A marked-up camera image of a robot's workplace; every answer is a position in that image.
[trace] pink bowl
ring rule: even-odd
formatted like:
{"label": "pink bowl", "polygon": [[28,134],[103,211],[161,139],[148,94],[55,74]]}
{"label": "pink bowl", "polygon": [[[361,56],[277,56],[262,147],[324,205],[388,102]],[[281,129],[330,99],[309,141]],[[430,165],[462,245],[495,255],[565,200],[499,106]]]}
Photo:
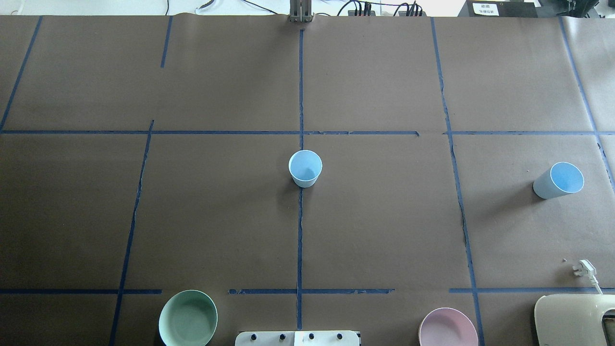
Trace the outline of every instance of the pink bowl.
{"label": "pink bowl", "polygon": [[477,346],[478,335],[470,319],[459,310],[438,308],[419,327],[421,346]]}

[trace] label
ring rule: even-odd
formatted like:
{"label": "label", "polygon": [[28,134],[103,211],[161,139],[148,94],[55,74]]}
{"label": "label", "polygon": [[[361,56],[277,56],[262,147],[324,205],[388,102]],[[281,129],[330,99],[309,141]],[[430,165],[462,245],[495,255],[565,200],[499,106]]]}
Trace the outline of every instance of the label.
{"label": "label", "polygon": [[476,2],[472,3],[472,7],[474,7],[474,13],[480,15],[499,15],[498,13],[498,5],[496,4],[477,4]]}

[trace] white power cord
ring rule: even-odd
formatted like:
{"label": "white power cord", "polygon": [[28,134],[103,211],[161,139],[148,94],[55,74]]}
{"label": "white power cord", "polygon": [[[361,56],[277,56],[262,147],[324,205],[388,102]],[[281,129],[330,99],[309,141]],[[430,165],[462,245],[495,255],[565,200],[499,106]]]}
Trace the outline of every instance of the white power cord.
{"label": "white power cord", "polygon": [[598,290],[599,294],[603,294],[600,289],[600,285],[598,285],[598,279],[596,279],[596,268],[586,259],[582,259],[579,261],[579,265],[573,265],[574,274],[576,276],[588,276],[589,281],[592,285]]}

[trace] cup rim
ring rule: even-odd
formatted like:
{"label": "cup rim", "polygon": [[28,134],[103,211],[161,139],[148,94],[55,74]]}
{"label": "cup rim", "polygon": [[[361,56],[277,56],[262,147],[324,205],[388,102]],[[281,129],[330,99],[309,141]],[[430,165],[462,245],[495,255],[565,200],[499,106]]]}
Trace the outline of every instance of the cup rim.
{"label": "cup rim", "polygon": [[[295,158],[295,156],[296,156],[298,153],[301,153],[301,152],[303,152],[303,151],[307,151],[307,152],[309,152],[309,153],[312,153],[312,154],[316,155],[316,157],[318,158],[318,161],[320,161],[320,165],[319,165],[319,172],[318,172],[318,174],[316,174],[316,176],[315,176],[314,178],[312,178],[312,179],[308,179],[308,180],[299,179],[299,178],[295,177],[295,175],[293,174],[293,171],[291,171],[291,170],[290,170],[290,164],[293,162],[293,159]],[[292,154],[292,155],[291,155],[291,157],[290,157],[290,159],[288,159],[288,171],[289,171],[290,175],[293,177],[293,179],[296,179],[297,181],[300,181],[300,182],[311,182],[312,180],[314,180],[314,179],[318,178],[318,176],[320,175],[320,173],[322,173],[322,159],[320,158],[320,156],[319,156],[317,153],[313,152],[312,150],[307,150],[307,149],[302,149],[302,150],[299,150],[299,151],[297,151],[296,153]]]}
{"label": "cup rim", "polygon": [[[581,187],[579,187],[578,190],[576,190],[576,191],[566,191],[566,190],[560,188],[559,186],[557,186],[557,184],[553,180],[553,168],[555,168],[555,166],[557,166],[560,163],[563,163],[563,164],[566,164],[566,165],[569,165],[569,166],[573,166],[577,170],[577,172],[581,175]],[[557,190],[560,190],[561,192],[564,192],[564,193],[577,193],[577,192],[583,190],[583,187],[585,186],[585,177],[583,176],[583,172],[581,172],[581,170],[577,166],[571,164],[570,162],[560,161],[558,163],[555,163],[553,166],[551,166],[551,168],[549,169],[549,178],[551,179],[551,182],[553,183],[553,186],[555,186],[555,188]]]}

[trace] green bowl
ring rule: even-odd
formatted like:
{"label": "green bowl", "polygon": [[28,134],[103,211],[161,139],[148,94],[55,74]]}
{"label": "green bowl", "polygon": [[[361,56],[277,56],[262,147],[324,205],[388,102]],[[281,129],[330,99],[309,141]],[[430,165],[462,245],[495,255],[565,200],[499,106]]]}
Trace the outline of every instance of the green bowl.
{"label": "green bowl", "polygon": [[204,346],[218,326],[218,310],[208,295],[197,290],[175,294],[162,308],[160,337],[167,346]]}

